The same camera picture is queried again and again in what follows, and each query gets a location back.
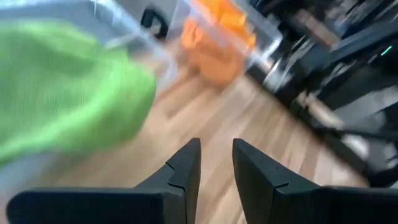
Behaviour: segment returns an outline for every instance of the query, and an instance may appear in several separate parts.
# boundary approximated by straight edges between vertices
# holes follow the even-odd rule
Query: hardwood floor
[[[135,140],[113,151],[59,157],[29,184],[3,193],[1,203],[30,186],[133,187],[194,137],[202,145],[199,224],[246,222],[233,175],[234,138],[320,185],[364,185],[248,77],[220,90],[181,65],[178,80],[159,95]]]

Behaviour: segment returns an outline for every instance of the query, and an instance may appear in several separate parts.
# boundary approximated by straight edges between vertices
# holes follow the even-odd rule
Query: green light
[[[383,53],[380,54],[380,56],[385,55],[391,48],[392,46],[388,47],[385,51],[383,51]]]

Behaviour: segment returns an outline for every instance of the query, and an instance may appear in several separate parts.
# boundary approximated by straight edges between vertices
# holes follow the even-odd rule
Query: green cloth
[[[155,76],[63,22],[0,24],[0,164],[42,151],[107,149],[131,139]]]

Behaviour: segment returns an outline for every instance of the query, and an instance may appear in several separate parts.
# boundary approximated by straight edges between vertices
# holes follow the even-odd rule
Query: orange toy
[[[227,0],[199,0],[221,26],[253,48],[256,36],[246,25],[246,15]],[[183,27],[181,43],[187,50],[190,65],[200,68],[201,75],[214,84],[225,86],[243,73],[245,56],[232,44],[218,44],[194,17],[189,17]]]

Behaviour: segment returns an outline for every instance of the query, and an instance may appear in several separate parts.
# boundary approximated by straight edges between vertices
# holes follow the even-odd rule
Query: plastic container
[[[155,73],[158,92],[177,74],[173,58],[113,1],[0,1],[0,22],[35,19],[69,21],[83,32],[95,36],[106,47],[125,45],[133,61],[147,65]],[[81,156],[49,152],[25,156],[0,166],[0,209],[4,208],[10,196],[30,187],[30,183],[44,172],[79,159]]]
[[[219,8],[209,9],[203,1],[208,0],[179,0],[167,39],[177,39],[187,53],[189,64],[198,67],[210,82],[228,85],[256,60],[266,60],[282,41],[277,27],[245,1],[230,1],[231,6],[227,7],[237,12],[240,19],[235,23],[244,23],[243,29],[249,33],[244,34],[246,37],[234,29],[236,26],[225,26],[224,14],[220,17],[213,13]]]

